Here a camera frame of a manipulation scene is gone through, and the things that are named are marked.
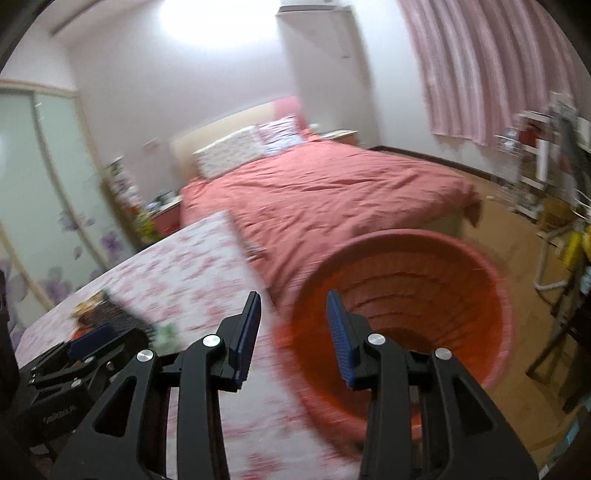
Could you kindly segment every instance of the wooden floor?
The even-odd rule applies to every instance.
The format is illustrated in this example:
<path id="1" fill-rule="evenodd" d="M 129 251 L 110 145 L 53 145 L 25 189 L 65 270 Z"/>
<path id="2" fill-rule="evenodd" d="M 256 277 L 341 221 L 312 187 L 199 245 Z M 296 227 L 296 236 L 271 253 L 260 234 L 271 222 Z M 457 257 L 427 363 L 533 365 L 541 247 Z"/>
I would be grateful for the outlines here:
<path id="1" fill-rule="evenodd" d="M 491 182 L 464 175 L 476 185 L 483 199 L 497 192 Z M 465 227 L 465 240 L 484 252 L 504 275 L 518 327 L 517 348 L 511 366 L 502 382 L 489 393 L 534 460 L 543 465 L 572 420 L 572 415 L 565 416 L 562 412 L 565 398 L 558 395 L 561 389 L 566 389 L 563 384 L 575 356 L 576 345 L 569 338 L 549 383 L 536 382 L 525 375 L 525 370 L 547 343 L 554 327 L 550 307 L 533 287 L 542 240 L 537 236 L 534 224 L 509 212 L 507 206 L 498 200 L 484 200 L 482 221 L 478 228 Z M 551 252 L 545 283 L 562 280 L 567 275 L 561 262 Z M 542 374 L 548 371 L 548 365 L 540 368 Z"/>

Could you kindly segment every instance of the nightstand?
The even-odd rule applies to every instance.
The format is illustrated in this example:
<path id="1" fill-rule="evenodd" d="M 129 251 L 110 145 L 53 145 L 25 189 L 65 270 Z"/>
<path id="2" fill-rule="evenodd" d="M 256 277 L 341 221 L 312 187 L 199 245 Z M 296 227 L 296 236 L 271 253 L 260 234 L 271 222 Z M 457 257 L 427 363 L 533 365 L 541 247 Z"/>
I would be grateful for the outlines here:
<path id="1" fill-rule="evenodd" d="M 169 236 L 181 229 L 182 197 L 175 197 L 166 205 L 162 205 L 150 218 L 156 231 L 162 236 Z"/>
<path id="2" fill-rule="evenodd" d="M 332 140 L 357 147 L 359 146 L 358 133 L 357 130 L 335 130 L 333 132 L 320 134 L 319 137 L 323 140 Z"/>

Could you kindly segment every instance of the purple flower print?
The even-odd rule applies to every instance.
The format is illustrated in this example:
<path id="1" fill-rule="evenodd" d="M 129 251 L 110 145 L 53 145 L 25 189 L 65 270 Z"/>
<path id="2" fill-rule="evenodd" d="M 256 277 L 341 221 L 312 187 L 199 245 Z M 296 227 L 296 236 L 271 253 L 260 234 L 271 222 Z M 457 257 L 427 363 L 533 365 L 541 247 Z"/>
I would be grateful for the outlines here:
<path id="1" fill-rule="evenodd" d="M 63 270 L 61 267 L 51 267 L 47 273 L 47 278 L 40 281 L 47 296 L 56 305 L 63 302 L 72 293 L 71 282 L 62 281 L 62 275 Z"/>
<path id="2" fill-rule="evenodd" d="M 100 239 L 100 244 L 105 250 L 107 250 L 110 261 L 115 262 L 119 259 L 119 254 L 123 251 L 123 245 L 121 245 L 121 242 L 117 239 L 117 234 L 115 232 L 107 233 Z"/>
<path id="3" fill-rule="evenodd" d="M 6 295 L 8 316 L 8 331 L 10 332 L 10 340 L 12 349 L 16 350 L 21 341 L 24 329 L 20 326 L 20 318 L 18 317 L 17 303 L 22 302 L 28 293 L 27 281 L 20 273 L 12 273 L 12 262 L 4 258 L 0 260 L 0 271 L 4 273 L 4 282 L 0 282 L 0 296 Z"/>
<path id="4" fill-rule="evenodd" d="M 80 223 L 83 223 L 86 226 L 93 226 L 95 224 L 94 218 L 86 218 L 84 214 L 80 215 Z M 72 217 L 66 212 L 62 210 L 59 219 L 61 225 L 62 232 L 76 232 L 78 230 L 78 225 L 72 220 Z"/>

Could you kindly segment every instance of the pink curtain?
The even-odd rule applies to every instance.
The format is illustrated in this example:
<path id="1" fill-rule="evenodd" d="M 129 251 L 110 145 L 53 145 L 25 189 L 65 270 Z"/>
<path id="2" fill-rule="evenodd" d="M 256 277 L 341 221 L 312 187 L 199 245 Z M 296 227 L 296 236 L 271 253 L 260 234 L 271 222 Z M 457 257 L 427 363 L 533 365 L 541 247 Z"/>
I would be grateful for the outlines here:
<path id="1" fill-rule="evenodd" d="M 568 40 L 535 0 L 398 0 L 423 75 L 431 131 L 492 145 L 522 110 L 572 96 Z"/>

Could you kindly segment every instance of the patterned pillowcase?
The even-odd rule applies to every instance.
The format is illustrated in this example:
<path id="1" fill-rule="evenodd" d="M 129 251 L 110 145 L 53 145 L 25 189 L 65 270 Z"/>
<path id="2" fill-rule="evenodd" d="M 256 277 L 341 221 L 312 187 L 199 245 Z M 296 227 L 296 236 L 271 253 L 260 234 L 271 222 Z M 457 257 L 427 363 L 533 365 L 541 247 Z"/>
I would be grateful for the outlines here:
<path id="1" fill-rule="evenodd" d="M 197 150 L 193 159 L 201 176 L 211 180 L 264 156 L 265 151 L 256 128 L 246 127 Z"/>
<path id="2" fill-rule="evenodd" d="M 298 121 L 295 115 L 259 125 L 258 132 L 267 157 L 277 155 L 290 147 L 305 142 L 298 130 Z"/>

